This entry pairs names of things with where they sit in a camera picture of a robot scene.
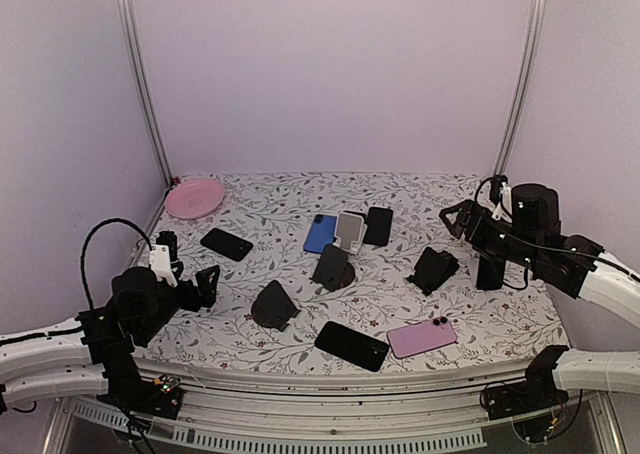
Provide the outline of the black folding phone stand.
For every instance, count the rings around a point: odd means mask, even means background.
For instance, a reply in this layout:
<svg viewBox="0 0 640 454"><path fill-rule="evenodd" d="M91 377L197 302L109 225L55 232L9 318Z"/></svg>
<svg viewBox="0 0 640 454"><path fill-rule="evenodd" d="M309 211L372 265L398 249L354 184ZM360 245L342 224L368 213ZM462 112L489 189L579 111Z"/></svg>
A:
<svg viewBox="0 0 640 454"><path fill-rule="evenodd" d="M459 269L459 261L451 253L426 247L406 280L417 286L425 296L438 290Z"/></svg>

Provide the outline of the black phone blue case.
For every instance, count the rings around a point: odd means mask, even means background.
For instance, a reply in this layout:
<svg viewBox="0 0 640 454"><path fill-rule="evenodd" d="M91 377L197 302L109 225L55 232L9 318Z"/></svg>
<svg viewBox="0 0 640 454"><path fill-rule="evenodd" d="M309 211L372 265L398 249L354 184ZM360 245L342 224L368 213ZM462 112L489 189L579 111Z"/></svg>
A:
<svg viewBox="0 0 640 454"><path fill-rule="evenodd" d="M506 261L500 258L478 257L475 285L481 291L496 291L503 287Z"/></svg>

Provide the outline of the black phone teal edge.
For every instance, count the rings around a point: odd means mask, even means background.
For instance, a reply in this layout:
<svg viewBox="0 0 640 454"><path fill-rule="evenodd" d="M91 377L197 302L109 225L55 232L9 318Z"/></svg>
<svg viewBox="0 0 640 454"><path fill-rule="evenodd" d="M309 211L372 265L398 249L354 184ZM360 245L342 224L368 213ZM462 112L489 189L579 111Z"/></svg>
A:
<svg viewBox="0 0 640 454"><path fill-rule="evenodd" d="M367 230L363 243L385 247L389 243L393 220L393 210L382 207L370 207L366 217Z"/></svg>

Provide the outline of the white grey phone stand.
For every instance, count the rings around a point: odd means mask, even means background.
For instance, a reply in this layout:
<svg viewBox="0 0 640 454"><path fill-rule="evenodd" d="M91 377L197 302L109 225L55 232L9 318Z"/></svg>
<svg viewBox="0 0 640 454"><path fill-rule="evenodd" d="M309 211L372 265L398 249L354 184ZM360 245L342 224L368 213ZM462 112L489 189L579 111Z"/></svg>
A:
<svg viewBox="0 0 640 454"><path fill-rule="evenodd" d="M337 216L333 245L356 255L367 231L366 215L361 212L343 211Z"/></svg>

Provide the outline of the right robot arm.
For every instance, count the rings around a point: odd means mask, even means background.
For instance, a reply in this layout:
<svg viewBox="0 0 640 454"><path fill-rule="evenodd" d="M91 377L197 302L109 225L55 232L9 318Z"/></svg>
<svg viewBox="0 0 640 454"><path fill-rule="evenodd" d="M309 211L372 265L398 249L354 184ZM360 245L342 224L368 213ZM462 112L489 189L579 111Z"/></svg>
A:
<svg viewBox="0 0 640 454"><path fill-rule="evenodd" d="M559 196L537 183L511 187L487 178L490 204L477 196L442 209L449 233L468 243L471 275L483 291L505 286L509 264L524 280L543 282L578 302L567 345L535 354L523 381L488 388L481 402L493 417L564 403L572 389L639 391L639 274L600 243L561 229Z"/></svg>

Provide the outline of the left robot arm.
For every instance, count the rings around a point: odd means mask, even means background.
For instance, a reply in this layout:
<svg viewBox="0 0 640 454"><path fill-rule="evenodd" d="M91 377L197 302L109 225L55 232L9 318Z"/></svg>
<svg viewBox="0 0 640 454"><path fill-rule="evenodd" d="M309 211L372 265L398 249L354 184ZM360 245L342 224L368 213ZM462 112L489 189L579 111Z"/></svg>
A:
<svg viewBox="0 0 640 454"><path fill-rule="evenodd" d="M176 419L184 396L179 378L144 379L134 351L147 347L178 311L212 307L220 274L212 266L195 280L171 285L148 267L130 268L112 280L104 307L49 328L2 336L1 409L93 395L125 412Z"/></svg>

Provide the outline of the black phone far left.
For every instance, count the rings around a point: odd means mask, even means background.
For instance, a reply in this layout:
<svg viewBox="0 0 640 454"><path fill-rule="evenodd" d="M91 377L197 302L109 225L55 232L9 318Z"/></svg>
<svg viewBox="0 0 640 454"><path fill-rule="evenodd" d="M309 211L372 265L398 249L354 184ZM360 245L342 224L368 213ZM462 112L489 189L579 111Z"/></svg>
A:
<svg viewBox="0 0 640 454"><path fill-rule="evenodd" d="M200 244L227 259L242 261L253 249L252 242L219 228L213 228L201 240Z"/></svg>

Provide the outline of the black round base stand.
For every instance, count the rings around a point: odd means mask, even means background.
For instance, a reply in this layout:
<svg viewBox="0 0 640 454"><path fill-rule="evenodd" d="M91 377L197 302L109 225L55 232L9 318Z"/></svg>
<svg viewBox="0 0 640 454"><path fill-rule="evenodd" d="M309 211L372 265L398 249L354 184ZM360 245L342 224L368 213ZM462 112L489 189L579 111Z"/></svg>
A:
<svg viewBox="0 0 640 454"><path fill-rule="evenodd" d="M289 320L300 312L277 280L269 282L251 306L252 319L258 326L279 332L283 332L288 327Z"/></svg>

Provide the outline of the black upright phone stand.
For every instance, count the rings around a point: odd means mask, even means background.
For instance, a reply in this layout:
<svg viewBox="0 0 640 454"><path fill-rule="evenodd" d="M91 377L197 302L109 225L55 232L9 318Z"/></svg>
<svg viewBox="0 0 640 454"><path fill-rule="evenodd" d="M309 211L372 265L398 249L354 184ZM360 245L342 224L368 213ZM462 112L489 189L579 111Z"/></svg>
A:
<svg viewBox="0 0 640 454"><path fill-rule="evenodd" d="M311 276L314 283L330 292L348 287L355 280L355 269L342 249L327 244Z"/></svg>

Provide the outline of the black phone front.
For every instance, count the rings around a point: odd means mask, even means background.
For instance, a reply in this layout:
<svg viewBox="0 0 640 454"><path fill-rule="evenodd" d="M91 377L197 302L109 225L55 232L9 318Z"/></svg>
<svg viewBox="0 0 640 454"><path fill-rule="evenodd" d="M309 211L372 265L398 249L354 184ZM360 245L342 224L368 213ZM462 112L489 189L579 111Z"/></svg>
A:
<svg viewBox="0 0 640 454"><path fill-rule="evenodd" d="M316 348L370 372L378 372L390 346L342 324L328 321L314 341Z"/></svg>

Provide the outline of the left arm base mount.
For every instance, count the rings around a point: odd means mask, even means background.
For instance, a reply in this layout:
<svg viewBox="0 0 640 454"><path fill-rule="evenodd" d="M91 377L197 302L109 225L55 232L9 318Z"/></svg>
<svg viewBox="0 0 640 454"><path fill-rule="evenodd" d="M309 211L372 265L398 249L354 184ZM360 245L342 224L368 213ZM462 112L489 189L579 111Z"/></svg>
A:
<svg viewBox="0 0 640 454"><path fill-rule="evenodd" d="M128 412L176 420L184 396L180 384L179 377L167 374L151 381L124 379L116 382L109 396L117 407Z"/></svg>

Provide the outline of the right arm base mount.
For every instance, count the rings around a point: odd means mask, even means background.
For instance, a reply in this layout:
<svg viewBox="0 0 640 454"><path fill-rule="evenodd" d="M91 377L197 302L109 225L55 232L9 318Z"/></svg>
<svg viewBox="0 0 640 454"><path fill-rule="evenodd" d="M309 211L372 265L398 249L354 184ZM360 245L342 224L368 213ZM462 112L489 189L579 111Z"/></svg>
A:
<svg viewBox="0 0 640 454"><path fill-rule="evenodd" d="M539 388L526 379L490 382L479 394L488 418L510 419L516 437L528 445L546 444L560 433L568 401L566 391Z"/></svg>

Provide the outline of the right aluminium frame post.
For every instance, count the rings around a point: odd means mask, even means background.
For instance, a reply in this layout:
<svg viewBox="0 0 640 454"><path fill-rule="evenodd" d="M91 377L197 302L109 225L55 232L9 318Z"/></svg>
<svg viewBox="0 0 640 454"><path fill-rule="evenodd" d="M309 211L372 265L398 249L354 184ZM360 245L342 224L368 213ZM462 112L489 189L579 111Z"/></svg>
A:
<svg viewBox="0 0 640 454"><path fill-rule="evenodd" d="M544 23L546 0L531 0L520 67L507 121L493 168L494 175L506 175L524 111L537 48Z"/></svg>

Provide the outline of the aluminium frame post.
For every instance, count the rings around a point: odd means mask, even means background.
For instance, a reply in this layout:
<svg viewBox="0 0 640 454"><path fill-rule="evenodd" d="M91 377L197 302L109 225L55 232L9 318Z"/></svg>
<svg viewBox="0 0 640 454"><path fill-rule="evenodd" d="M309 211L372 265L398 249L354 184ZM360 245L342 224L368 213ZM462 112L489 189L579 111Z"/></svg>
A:
<svg viewBox="0 0 640 454"><path fill-rule="evenodd" d="M173 186L173 173L162 139L137 29L133 0L116 0L132 76L151 148L166 189Z"/></svg>
<svg viewBox="0 0 640 454"><path fill-rule="evenodd" d="M506 175L524 111L537 48L544 23L546 0L531 0L520 67L507 121L493 168L494 175Z"/></svg>

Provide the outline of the left aluminium frame post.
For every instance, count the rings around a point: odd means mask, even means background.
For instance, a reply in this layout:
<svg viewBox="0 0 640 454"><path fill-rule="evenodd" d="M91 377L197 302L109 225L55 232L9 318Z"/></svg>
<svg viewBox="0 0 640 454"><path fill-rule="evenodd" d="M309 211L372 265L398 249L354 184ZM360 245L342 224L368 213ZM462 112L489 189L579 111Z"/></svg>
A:
<svg viewBox="0 0 640 454"><path fill-rule="evenodd" d="M132 76L151 148L166 189L173 186L173 173L162 139L137 29L133 0L116 0Z"/></svg>

